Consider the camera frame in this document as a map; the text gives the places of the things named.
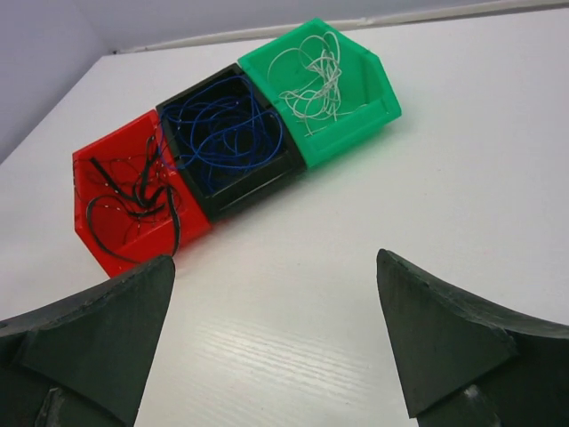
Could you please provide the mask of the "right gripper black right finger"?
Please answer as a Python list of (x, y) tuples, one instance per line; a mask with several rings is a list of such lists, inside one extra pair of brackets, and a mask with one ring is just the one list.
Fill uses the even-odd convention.
[(381, 249), (377, 285), (420, 426), (566, 426), (568, 327), (500, 306)]

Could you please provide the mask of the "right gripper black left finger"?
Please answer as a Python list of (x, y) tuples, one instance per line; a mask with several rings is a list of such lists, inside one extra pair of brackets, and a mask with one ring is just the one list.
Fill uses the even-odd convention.
[(1, 323), (3, 426), (132, 426), (172, 297), (160, 255)]

